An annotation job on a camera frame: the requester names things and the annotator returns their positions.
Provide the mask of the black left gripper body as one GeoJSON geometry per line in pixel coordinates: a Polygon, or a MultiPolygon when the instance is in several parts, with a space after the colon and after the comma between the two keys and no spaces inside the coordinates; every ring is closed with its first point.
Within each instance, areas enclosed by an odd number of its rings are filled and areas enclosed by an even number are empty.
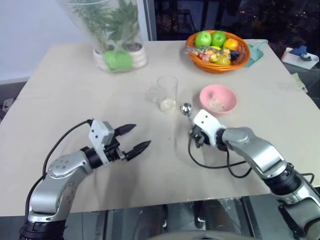
{"type": "Polygon", "coordinates": [[[113,137],[109,144],[104,146],[104,154],[109,162],[124,160],[125,154],[120,150],[120,143],[113,137]]]}

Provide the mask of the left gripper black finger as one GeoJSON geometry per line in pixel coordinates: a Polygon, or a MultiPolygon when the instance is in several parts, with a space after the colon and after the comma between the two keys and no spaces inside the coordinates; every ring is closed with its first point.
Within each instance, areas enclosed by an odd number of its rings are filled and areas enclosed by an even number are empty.
{"type": "Polygon", "coordinates": [[[129,133],[133,128],[135,128],[136,124],[125,124],[123,126],[120,126],[114,130],[114,137],[123,136],[127,133],[129,133]]]}
{"type": "Polygon", "coordinates": [[[129,152],[125,152],[124,156],[127,161],[130,161],[140,155],[151,143],[151,140],[144,141],[134,146],[133,149],[129,152]]]}

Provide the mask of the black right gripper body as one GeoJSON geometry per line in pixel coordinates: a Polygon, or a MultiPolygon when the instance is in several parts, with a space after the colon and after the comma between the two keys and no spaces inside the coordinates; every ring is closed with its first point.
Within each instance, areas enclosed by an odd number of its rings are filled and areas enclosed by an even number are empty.
{"type": "Polygon", "coordinates": [[[206,133],[202,130],[197,129],[195,131],[195,145],[197,148],[202,147],[203,145],[210,145],[210,139],[206,133]]]}

